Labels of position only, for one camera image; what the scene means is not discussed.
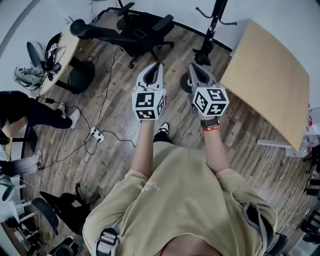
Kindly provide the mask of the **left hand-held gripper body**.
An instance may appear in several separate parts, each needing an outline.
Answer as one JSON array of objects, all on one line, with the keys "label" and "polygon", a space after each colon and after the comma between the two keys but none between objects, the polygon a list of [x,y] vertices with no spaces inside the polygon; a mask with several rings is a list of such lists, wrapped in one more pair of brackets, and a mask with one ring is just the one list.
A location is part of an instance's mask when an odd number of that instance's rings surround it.
[{"label": "left hand-held gripper body", "polygon": [[158,120],[166,104],[164,88],[147,87],[138,82],[132,92],[132,110],[140,121]]}]

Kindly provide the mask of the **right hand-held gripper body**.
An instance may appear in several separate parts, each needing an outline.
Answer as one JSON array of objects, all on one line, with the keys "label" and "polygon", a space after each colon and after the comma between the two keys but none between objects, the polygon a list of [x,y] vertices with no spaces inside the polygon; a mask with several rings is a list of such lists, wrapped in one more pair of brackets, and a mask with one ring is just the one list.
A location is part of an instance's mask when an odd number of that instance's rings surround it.
[{"label": "right hand-held gripper body", "polygon": [[225,87],[215,81],[191,84],[190,104],[193,114],[203,117],[220,117],[230,101]]}]

